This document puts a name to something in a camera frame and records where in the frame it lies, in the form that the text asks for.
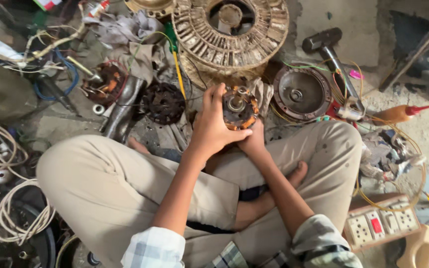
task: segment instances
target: red switch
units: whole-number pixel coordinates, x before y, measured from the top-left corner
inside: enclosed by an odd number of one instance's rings
[[[378,221],[378,219],[373,219],[373,220],[371,220],[371,222],[372,222],[373,231],[375,233],[381,233],[382,232],[382,226],[380,225],[380,222]]]

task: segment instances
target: shirt sleeve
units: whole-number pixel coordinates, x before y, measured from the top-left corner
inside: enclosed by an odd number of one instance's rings
[[[150,227],[130,240],[121,263],[124,268],[184,268],[185,239],[176,232]]]
[[[349,244],[325,215],[314,215],[297,230],[291,251],[305,268],[362,268]]]

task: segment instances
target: hammer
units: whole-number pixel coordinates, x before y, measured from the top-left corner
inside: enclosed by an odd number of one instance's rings
[[[340,87],[340,90],[342,91],[343,94],[345,94],[345,88],[347,86],[347,93],[350,96],[357,98],[357,102],[355,102],[354,106],[361,113],[363,113],[365,110],[365,107],[363,106],[362,101],[358,97],[357,92],[355,91],[355,88],[352,85],[352,82],[350,82],[350,79],[347,73],[345,72],[344,67],[342,66],[342,63],[338,59],[337,54],[332,48],[332,46],[336,44],[341,38],[342,38],[342,30],[338,27],[331,28],[304,39],[304,41],[302,42],[302,49],[306,53],[313,53],[318,50],[323,59],[330,60],[326,62],[326,64],[331,71],[336,71],[337,69],[340,70],[340,72],[345,77],[345,82],[344,82],[344,79],[342,79],[342,76],[338,73],[335,73],[335,80],[338,86]]]

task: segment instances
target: beige trousers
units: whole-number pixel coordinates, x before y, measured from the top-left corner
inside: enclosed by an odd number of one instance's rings
[[[362,141],[346,123],[324,121],[303,127],[266,146],[284,174],[308,164],[298,188],[315,213],[343,228],[360,163]],[[149,227],[178,164],[140,154],[100,136],[78,136],[56,144],[40,159],[40,186],[59,214],[103,264],[120,260],[135,233]],[[235,222],[239,190],[264,184],[243,153],[226,155],[212,175],[201,173],[188,219],[229,229]],[[259,264],[279,250],[289,252],[291,238],[277,209],[235,234],[210,234],[186,228],[183,261],[202,267],[234,241],[244,258]]]

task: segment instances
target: hammer head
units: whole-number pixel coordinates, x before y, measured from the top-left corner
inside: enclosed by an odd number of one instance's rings
[[[331,28],[304,39],[302,50],[306,53],[312,53],[319,48],[334,45],[341,38],[342,30],[338,27]]]

